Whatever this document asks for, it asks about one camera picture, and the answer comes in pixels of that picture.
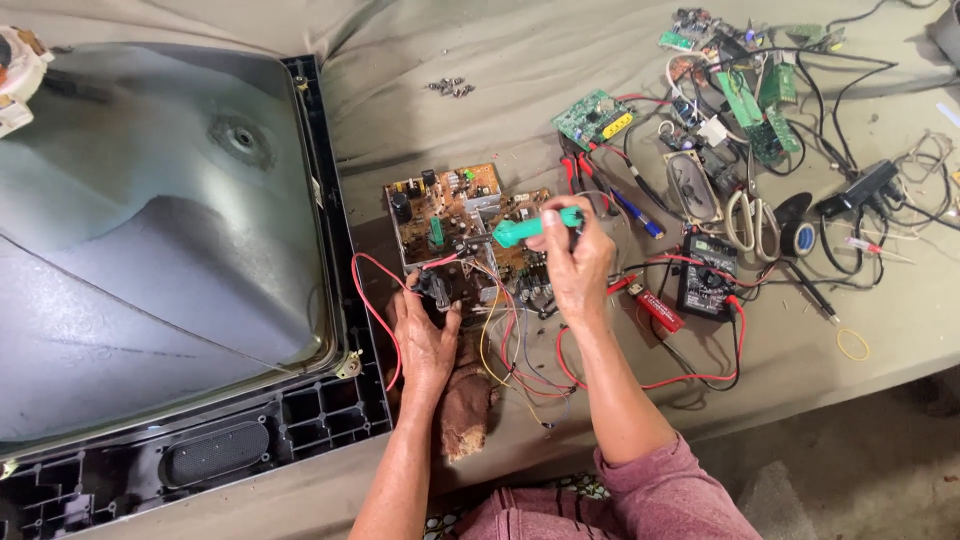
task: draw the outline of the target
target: scissors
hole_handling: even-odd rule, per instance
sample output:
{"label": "scissors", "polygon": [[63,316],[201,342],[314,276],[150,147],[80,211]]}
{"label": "scissors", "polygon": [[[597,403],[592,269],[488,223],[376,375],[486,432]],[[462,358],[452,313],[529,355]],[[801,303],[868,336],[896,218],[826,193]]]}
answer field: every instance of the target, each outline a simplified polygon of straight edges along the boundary
{"label": "scissors", "polygon": [[[770,205],[763,202],[756,191],[756,181],[754,180],[754,150],[750,149],[747,154],[747,193],[741,189],[731,195],[727,201],[727,208],[724,212],[724,226],[727,229],[727,238],[738,251],[743,253],[754,252],[756,257],[764,262],[773,262],[780,258],[780,225],[777,224],[777,218],[774,217],[774,211]],[[733,219],[733,212],[737,205],[740,205],[740,215],[744,221],[744,241],[736,233],[736,223]],[[764,218],[770,227],[774,236],[774,252],[768,254],[763,250],[763,225]]]}

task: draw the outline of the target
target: person's right hand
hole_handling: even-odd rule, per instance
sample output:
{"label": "person's right hand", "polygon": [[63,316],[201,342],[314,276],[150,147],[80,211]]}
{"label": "person's right hand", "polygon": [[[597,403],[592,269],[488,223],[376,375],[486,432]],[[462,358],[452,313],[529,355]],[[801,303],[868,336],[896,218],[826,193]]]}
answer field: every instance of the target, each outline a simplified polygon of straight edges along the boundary
{"label": "person's right hand", "polygon": [[[577,206],[584,214],[584,230],[570,253],[571,230],[558,209]],[[607,274],[613,258],[613,240],[600,228],[593,206],[584,197],[554,197],[540,207],[543,234],[527,238],[526,245],[546,251],[546,269],[557,307],[571,327],[606,319]]]}

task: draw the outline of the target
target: rubber band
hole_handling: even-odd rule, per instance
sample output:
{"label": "rubber band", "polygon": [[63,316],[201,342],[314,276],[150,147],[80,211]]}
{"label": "rubber band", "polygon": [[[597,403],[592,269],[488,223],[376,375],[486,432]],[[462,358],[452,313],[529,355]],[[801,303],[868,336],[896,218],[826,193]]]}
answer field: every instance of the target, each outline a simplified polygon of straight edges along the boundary
{"label": "rubber band", "polygon": [[[863,356],[857,357],[857,356],[851,355],[851,354],[847,351],[847,349],[844,348],[843,342],[840,341],[840,335],[843,334],[844,332],[845,332],[845,333],[848,333],[848,334],[852,335],[853,337],[855,337],[855,338],[857,338],[857,339],[860,340],[860,343],[863,344],[863,350],[864,350]],[[866,360],[866,359],[867,359],[867,356],[870,355],[870,345],[867,345],[867,340],[864,339],[863,336],[860,335],[859,333],[856,333],[855,331],[852,331],[852,330],[846,329],[846,328],[842,328],[842,329],[840,329],[840,330],[837,331],[837,348],[840,349],[840,352],[843,353],[844,356],[846,356],[847,358],[849,358],[849,359],[851,359],[851,360],[857,361],[857,362],[862,362],[863,360]]]}

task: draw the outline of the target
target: electrolytic capacitor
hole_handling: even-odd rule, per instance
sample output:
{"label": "electrolytic capacitor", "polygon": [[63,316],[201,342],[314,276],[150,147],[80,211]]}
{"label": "electrolytic capacitor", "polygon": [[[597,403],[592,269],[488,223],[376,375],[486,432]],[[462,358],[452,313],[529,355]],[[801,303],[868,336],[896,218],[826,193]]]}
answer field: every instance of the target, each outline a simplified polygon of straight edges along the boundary
{"label": "electrolytic capacitor", "polygon": [[390,196],[390,207],[394,211],[396,222],[400,225],[409,223],[414,218],[414,211],[410,208],[410,199],[402,191]]}

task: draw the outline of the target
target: yellow wire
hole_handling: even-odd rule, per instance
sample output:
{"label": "yellow wire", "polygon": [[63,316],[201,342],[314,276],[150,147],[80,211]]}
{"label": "yellow wire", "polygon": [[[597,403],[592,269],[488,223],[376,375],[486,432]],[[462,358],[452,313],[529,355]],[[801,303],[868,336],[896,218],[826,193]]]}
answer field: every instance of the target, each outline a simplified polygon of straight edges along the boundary
{"label": "yellow wire", "polygon": [[[488,270],[487,270],[486,268],[484,268],[483,266],[477,265],[477,268],[480,268],[481,270],[483,270],[483,271],[486,272],[487,274],[493,276],[493,272],[488,271]],[[498,284],[497,284],[497,288],[496,288],[496,296],[493,297],[493,305],[494,305],[494,306],[496,306],[496,301],[499,300],[499,299],[500,299],[500,284],[498,283]],[[490,313],[487,313],[487,321],[484,322],[484,324],[483,324],[483,330],[480,331],[480,361],[483,362],[483,367],[484,367],[484,369],[487,370],[487,373],[489,373],[491,377],[493,377],[494,379],[496,379],[497,381],[499,381],[500,384],[502,384],[502,385],[506,386],[507,388],[510,388],[511,390],[515,391],[515,392],[520,396],[520,399],[523,400],[523,404],[524,404],[524,405],[527,405],[527,408],[530,409],[530,414],[533,414],[533,415],[534,415],[534,420],[536,420],[538,423],[540,423],[541,425],[543,425],[543,424],[545,424],[545,423],[540,419],[539,416],[537,416],[537,412],[534,410],[534,407],[533,407],[533,405],[530,403],[530,400],[527,399],[527,397],[523,395],[523,392],[520,392],[519,390],[517,390],[516,388],[514,388],[513,386],[511,386],[510,384],[508,384],[505,380],[503,380],[503,379],[501,379],[500,377],[498,377],[498,376],[496,375],[496,373],[494,373],[493,370],[490,369],[490,365],[487,364],[487,359],[483,356],[483,350],[484,350],[484,346],[483,346],[483,345],[484,345],[484,340],[483,340],[483,338],[487,335],[487,325],[490,323],[490,320],[492,319],[492,316],[493,316],[493,311],[491,311]]]}
{"label": "yellow wire", "polygon": [[[843,346],[843,342],[840,341],[840,335],[843,334],[844,332],[860,340],[860,343],[863,344],[863,351],[864,351],[863,356],[858,357],[858,356],[851,355],[850,353],[847,352],[847,349],[844,348]],[[858,362],[862,362],[863,360],[866,360],[867,356],[870,355],[870,345],[867,345],[867,340],[864,339],[863,336],[860,335],[859,333],[856,333],[855,331],[852,331],[846,328],[842,328],[837,331],[837,347],[840,349],[840,352],[844,354],[844,356],[846,356],[851,360],[856,360]]]}

